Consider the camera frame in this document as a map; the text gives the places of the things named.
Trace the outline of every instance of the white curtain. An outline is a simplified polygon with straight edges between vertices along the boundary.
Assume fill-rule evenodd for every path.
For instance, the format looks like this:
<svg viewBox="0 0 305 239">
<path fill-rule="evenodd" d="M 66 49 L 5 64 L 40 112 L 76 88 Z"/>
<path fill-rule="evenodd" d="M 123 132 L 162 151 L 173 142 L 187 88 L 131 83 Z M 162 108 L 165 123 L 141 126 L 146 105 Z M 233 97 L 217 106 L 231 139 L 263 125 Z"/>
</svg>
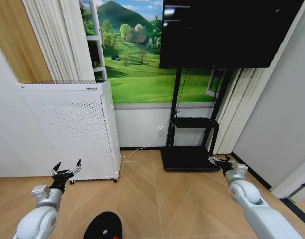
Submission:
<svg viewBox="0 0 305 239">
<path fill-rule="evenodd" d="M 23 0 L 54 83 L 94 83 L 78 0 Z"/>
<path fill-rule="evenodd" d="M 233 151 L 304 10 L 305 1 L 269 68 L 238 69 L 234 72 L 217 117 L 220 128 L 214 154 L 229 154 Z"/>
</svg>

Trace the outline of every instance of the white wall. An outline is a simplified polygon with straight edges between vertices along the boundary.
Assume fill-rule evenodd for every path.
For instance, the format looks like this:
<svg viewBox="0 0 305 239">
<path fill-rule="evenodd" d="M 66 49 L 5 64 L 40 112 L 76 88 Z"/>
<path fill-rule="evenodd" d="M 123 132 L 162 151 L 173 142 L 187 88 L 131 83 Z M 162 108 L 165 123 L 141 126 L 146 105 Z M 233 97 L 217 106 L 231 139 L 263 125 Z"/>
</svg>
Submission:
<svg viewBox="0 0 305 239">
<path fill-rule="evenodd" d="M 208 117 L 211 108 L 181 109 L 181 117 Z M 164 133 L 150 147 L 165 146 L 170 109 L 116 110 L 120 147 L 143 147 L 158 137 L 157 127 L 164 126 Z M 204 129 L 177 128 L 174 145 L 200 145 Z"/>
<path fill-rule="evenodd" d="M 0 51 L 0 177 L 48 175 L 59 160 L 15 83 Z"/>
<path fill-rule="evenodd" d="M 305 12 L 234 152 L 272 186 L 305 161 Z"/>
</svg>

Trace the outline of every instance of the tv stand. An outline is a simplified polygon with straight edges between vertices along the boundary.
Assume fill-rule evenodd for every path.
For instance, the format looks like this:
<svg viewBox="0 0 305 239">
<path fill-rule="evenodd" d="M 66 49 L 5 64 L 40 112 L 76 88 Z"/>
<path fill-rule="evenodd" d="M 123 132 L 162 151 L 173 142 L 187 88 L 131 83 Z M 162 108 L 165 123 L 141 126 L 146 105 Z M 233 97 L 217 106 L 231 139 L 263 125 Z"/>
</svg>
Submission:
<svg viewBox="0 0 305 239">
<path fill-rule="evenodd" d="M 209 162 L 208 158 L 213 156 L 214 146 L 218 135 L 219 124 L 216 117 L 226 93 L 228 83 L 234 69 L 227 69 L 222 79 L 220 91 L 214 105 L 210 118 L 176 117 L 178 91 L 182 68 L 177 68 L 174 83 L 171 113 L 168 127 L 166 147 L 161 149 L 163 166 L 168 171 L 218 171 L 220 167 Z M 200 146 L 173 146 L 175 129 L 177 128 L 206 128 L 204 138 Z M 205 145 L 214 129 L 210 151 Z"/>
</svg>

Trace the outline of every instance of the green hill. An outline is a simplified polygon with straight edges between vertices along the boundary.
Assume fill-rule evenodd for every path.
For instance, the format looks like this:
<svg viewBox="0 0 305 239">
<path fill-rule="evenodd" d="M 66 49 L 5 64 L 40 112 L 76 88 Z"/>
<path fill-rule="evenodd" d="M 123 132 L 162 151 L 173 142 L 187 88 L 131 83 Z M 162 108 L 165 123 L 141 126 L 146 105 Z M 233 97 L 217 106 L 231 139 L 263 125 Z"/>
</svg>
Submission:
<svg viewBox="0 0 305 239">
<path fill-rule="evenodd" d="M 156 28 L 161 30 L 162 21 L 161 20 L 153 20 L 150 22 L 152 25 L 154 25 Z"/>
<path fill-rule="evenodd" d="M 109 20 L 112 27 L 117 31 L 119 31 L 120 26 L 123 23 L 126 23 L 131 27 L 141 24 L 142 26 L 146 27 L 147 32 L 152 32 L 154 29 L 156 29 L 156 27 L 148 22 L 143 16 L 122 7 L 114 1 L 109 1 L 97 7 L 97 14 L 100 24 L 102 24 L 104 20 Z"/>
</svg>

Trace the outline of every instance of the stand base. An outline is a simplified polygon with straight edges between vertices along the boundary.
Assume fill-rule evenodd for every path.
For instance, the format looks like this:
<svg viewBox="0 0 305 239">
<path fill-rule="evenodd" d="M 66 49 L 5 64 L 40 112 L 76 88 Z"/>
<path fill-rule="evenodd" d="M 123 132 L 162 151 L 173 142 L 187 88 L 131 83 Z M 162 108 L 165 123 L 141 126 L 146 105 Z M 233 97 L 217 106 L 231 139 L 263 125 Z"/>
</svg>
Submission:
<svg viewBox="0 0 305 239">
<path fill-rule="evenodd" d="M 168 171 L 219 171 L 209 162 L 206 148 L 201 146 L 165 147 L 161 150 L 163 167 Z"/>
</svg>

